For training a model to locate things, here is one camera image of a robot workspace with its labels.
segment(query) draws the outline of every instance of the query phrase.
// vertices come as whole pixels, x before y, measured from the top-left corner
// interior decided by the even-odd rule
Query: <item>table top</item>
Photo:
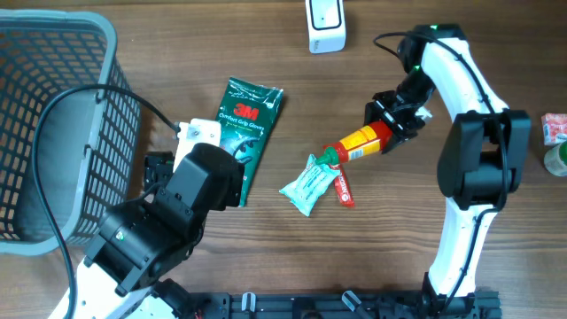
[[[532,117],[524,179],[489,230],[478,287],[500,292],[505,317],[564,316],[567,179],[543,167],[540,117],[567,113],[567,3],[383,0],[345,8],[345,49],[318,56],[308,51],[302,2],[61,8],[100,12],[114,24],[134,91],[173,121],[213,119],[230,76],[284,90],[248,205],[211,212],[201,244],[167,277],[190,292],[419,289],[445,217],[436,167],[451,121],[438,93],[428,104],[434,119],[415,140],[345,165],[356,208],[340,206],[331,187],[306,218],[278,191],[310,153],[361,126],[375,92],[404,78],[374,36],[458,22],[494,92]],[[168,128],[144,111],[131,196],[141,189],[143,155],[175,147]],[[82,251],[72,254],[76,265]],[[66,289],[60,253],[1,261],[0,317],[47,316]]]

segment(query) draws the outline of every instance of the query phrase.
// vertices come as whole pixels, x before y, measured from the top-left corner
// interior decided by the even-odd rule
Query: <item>3m logo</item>
[[[256,121],[258,118],[259,109],[254,109],[251,106],[244,105],[242,103],[237,104],[237,108],[234,109],[234,114],[252,121]]]

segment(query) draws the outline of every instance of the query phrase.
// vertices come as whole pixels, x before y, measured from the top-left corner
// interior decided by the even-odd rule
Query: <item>laundry basket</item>
[[[35,125],[62,90],[129,89],[116,44],[113,25],[95,13],[0,10],[0,253],[58,246],[32,178]],[[39,173],[68,244],[85,244],[105,208],[126,197],[139,128],[138,103],[102,90],[66,97],[50,113]]]

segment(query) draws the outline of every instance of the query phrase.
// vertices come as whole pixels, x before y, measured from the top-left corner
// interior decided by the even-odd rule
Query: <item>teal and white packet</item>
[[[298,179],[287,184],[280,193],[291,199],[291,202],[303,215],[309,217],[317,199],[327,191],[330,183],[340,175],[339,170],[329,165],[316,165],[315,156],[309,155],[307,166]]]

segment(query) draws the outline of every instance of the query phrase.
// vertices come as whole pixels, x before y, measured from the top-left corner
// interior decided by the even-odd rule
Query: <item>red and white package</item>
[[[547,113],[541,117],[545,145],[556,145],[567,141],[567,114]]]
[[[335,184],[335,191],[337,191],[338,201],[342,206],[354,207],[353,194],[351,192],[351,187],[348,185],[346,180],[345,171],[342,165],[329,165],[331,169],[339,170],[340,175],[335,177],[333,181]]]

